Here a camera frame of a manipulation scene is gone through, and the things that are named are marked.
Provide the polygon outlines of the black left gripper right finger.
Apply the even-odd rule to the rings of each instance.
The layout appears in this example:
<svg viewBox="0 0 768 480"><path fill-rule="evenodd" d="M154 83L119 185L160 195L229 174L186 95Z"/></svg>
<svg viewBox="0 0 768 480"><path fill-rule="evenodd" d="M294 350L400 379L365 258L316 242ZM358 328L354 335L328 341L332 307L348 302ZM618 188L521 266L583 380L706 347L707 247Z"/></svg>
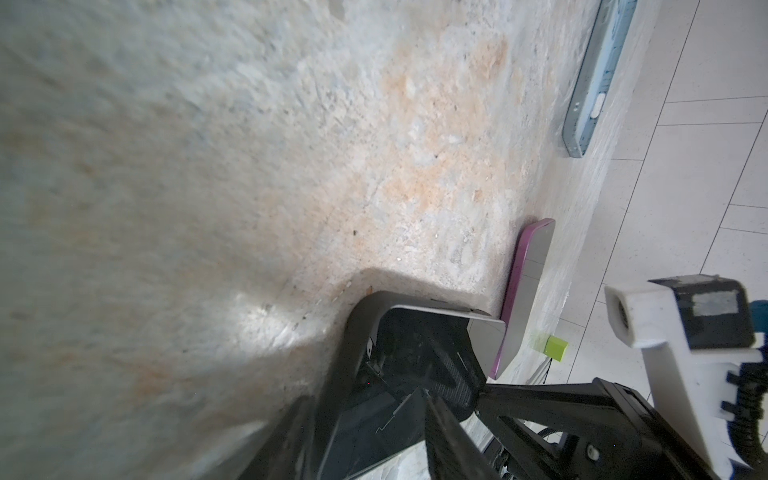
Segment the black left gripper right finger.
<svg viewBox="0 0 768 480"><path fill-rule="evenodd" d="M499 479L453 413L439 397L423 393L424 439L431 479Z"/></svg>

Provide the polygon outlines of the black phone case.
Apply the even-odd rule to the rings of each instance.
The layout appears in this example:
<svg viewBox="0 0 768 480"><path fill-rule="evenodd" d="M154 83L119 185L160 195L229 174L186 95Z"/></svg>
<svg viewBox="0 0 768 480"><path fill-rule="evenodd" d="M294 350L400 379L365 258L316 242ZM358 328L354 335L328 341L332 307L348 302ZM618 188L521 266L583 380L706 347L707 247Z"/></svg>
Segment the black phone case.
<svg viewBox="0 0 768 480"><path fill-rule="evenodd" d="M360 300L318 402L312 477L354 478L421 442L426 395L469 418L505 330L442 301L389 291Z"/></svg>

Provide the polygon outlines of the green cube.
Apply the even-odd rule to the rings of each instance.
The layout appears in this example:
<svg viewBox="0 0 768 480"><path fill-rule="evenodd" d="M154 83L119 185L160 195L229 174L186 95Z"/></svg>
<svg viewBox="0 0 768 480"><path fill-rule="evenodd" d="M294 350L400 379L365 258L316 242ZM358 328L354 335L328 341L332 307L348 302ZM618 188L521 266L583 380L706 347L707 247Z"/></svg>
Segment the green cube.
<svg viewBox="0 0 768 480"><path fill-rule="evenodd" d="M554 335L540 335L534 342L537 352L550 360L562 362L568 351L569 342Z"/></svg>

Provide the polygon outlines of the black phone right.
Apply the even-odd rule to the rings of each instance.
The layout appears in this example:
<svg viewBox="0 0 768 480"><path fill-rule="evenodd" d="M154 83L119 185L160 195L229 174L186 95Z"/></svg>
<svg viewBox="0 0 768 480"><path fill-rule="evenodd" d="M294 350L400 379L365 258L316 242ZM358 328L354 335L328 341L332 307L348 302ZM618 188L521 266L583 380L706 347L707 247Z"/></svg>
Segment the black phone right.
<svg viewBox="0 0 768 480"><path fill-rule="evenodd" d="M489 376L497 380L519 353L538 292L556 221L544 218L520 232L505 290L500 319L503 342Z"/></svg>

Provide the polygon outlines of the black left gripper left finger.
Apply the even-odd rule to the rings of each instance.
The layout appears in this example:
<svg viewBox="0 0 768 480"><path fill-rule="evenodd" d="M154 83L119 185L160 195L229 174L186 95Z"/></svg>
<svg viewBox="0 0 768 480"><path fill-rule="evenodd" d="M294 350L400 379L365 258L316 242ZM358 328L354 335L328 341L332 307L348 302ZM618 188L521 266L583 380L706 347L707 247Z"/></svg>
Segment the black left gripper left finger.
<svg viewBox="0 0 768 480"><path fill-rule="evenodd" d="M277 422L239 480L304 479L315 433L315 398L301 396Z"/></svg>

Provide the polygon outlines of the light blue phone case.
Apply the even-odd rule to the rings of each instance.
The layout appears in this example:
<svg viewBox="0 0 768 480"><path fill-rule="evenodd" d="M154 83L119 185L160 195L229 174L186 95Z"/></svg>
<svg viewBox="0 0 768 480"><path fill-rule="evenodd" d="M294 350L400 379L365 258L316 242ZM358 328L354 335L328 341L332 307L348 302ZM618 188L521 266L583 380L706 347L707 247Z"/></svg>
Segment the light blue phone case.
<svg viewBox="0 0 768 480"><path fill-rule="evenodd" d="M600 2L562 129L564 145L572 158L582 158L588 150L637 3L637 0Z"/></svg>

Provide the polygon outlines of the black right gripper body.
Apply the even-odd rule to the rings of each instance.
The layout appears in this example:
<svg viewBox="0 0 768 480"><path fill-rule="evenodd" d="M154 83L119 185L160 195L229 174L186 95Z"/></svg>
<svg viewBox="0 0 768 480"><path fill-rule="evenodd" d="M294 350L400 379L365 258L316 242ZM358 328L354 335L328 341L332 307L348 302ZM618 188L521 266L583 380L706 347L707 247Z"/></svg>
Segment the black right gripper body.
<svg viewBox="0 0 768 480"><path fill-rule="evenodd" d="M505 479L713 479L716 474L639 393L594 379L489 384L476 414Z"/></svg>

